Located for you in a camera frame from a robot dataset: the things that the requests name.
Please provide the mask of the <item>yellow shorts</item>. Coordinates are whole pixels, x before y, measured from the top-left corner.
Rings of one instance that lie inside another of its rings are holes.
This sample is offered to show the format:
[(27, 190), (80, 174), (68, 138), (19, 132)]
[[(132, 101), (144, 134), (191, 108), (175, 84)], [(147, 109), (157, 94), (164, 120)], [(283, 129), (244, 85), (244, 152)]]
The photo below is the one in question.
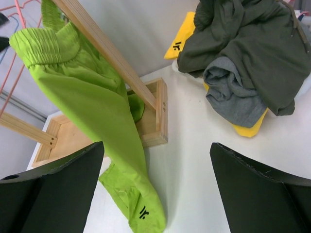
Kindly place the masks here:
[[(164, 55), (164, 59), (173, 61), (172, 69), (173, 71), (177, 73), (181, 73), (178, 70), (178, 64), (177, 64), (178, 55), (183, 50), (186, 40), (193, 34), (195, 30), (195, 25), (193, 22), (194, 16), (195, 16), (195, 12), (187, 12), (186, 17), (181, 27), (179, 28), (175, 39), (173, 40), (172, 44), (170, 45), (166, 54)], [(256, 124), (251, 128), (246, 128), (246, 127), (242, 127), (242, 126), (238, 126), (234, 124), (231, 124), (231, 125), (233, 126), (234, 130), (237, 132), (238, 135), (251, 138), (259, 132), (263, 119), (265, 115), (267, 114), (268, 110), (269, 109), (266, 108), (266, 110), (261, 115), (261, 117), (256, 122)]]

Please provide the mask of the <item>lime green shorts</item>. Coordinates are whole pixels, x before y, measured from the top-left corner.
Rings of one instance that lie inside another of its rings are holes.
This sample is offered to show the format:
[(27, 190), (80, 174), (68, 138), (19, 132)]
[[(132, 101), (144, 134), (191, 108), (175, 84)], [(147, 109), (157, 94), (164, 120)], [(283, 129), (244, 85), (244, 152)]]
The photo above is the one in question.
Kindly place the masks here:
[(41, 3), (42, 28), (13, 34), (10, 45), (46, 97), (89, 139), (102, 141), (111, 162), (100, 183), (135, 233), (161, 233), (164, 210), (152, 186), (135, 122), (143, 101), (128, 95), (117, 71), (51, 0)]

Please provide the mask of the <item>dark olive shorts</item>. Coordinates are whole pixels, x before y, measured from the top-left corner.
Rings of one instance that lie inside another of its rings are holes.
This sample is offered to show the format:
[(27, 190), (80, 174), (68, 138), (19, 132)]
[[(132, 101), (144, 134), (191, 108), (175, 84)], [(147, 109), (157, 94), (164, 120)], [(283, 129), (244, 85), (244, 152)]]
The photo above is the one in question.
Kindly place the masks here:
[(276, 116), (295, 110), (294, 98), (311, 71), (311, 45), (282, 0), (202, 0), (194, 33), (177, 58), (182, 73), (199, 76), (229, 58), (245, 88), (255, 89)]

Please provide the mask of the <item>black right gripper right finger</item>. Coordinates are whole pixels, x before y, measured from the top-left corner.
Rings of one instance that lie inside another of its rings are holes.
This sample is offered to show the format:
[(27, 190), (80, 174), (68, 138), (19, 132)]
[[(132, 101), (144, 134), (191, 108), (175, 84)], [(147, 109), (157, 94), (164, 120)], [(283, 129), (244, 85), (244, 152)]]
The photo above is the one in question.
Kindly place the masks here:
[(210, 157), (232, 233), (309, 233), (311, 181), (212, 143)]

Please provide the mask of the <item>wooden clothes rack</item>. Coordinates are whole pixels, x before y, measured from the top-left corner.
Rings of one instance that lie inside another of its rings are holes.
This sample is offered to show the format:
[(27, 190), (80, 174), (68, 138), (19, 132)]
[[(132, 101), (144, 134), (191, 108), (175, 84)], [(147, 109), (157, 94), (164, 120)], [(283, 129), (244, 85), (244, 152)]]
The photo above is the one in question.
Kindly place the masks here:
[(14, 33), (9, 44), (44, 95), (91, 141), (103, 141), (118, 169), (145, 169), (145, 155), (135, 121), (144, 111), (129, 96), (116, 70), (72, 24), (61, 22), (54, 3), (41, 4), (43, 28)]

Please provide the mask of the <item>pink wire hanger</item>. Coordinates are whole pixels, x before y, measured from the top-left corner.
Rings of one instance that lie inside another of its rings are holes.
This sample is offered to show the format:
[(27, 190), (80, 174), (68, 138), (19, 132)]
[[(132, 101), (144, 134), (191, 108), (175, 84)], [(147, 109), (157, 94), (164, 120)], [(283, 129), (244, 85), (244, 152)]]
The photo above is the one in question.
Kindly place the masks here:
[(1, 0), (0, 12), (21, 29), (42, 26), (41, 0)]
[(3, 115), (13, 92), (22, 76), (25, 65), (18, 55), (11, 49), (7, 50), (0, 58), (0, 99), (3, 104), (0, 106), (0, 116)]

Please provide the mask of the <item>grey shorts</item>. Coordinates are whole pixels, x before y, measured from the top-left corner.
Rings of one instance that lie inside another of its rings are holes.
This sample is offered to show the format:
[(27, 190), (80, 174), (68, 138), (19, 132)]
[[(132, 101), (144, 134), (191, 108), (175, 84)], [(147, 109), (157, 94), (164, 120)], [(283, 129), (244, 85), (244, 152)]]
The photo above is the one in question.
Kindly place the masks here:
[(208, 86), (206, 99), (212, 108), (234, 125), (252, 128), (267, 109), (255, 89), (243, 87), (236, 66), (227, 57), (212, 61), (203, 79)]

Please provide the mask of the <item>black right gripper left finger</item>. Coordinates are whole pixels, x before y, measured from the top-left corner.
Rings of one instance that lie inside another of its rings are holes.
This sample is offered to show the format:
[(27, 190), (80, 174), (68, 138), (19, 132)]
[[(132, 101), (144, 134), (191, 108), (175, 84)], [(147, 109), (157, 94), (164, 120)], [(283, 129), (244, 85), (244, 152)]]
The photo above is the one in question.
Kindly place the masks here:
[(0, 181), (2, 233), (84, 231), (104, 157), (102, 142)]

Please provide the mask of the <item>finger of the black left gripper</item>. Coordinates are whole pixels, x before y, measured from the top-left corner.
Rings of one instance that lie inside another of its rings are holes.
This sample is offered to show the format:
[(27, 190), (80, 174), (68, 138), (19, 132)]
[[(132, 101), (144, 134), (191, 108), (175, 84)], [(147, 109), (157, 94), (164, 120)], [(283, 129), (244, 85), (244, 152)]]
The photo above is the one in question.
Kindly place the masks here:
[(8, 19), (7, 16), (5, 16), (3, 13), (0, 13), (0, 27), (3, 27), (7, 23), (9, 23), (10, 20)]
[(4, 51), (10, 46), (8, 37), (0, 37), (0, 52)]

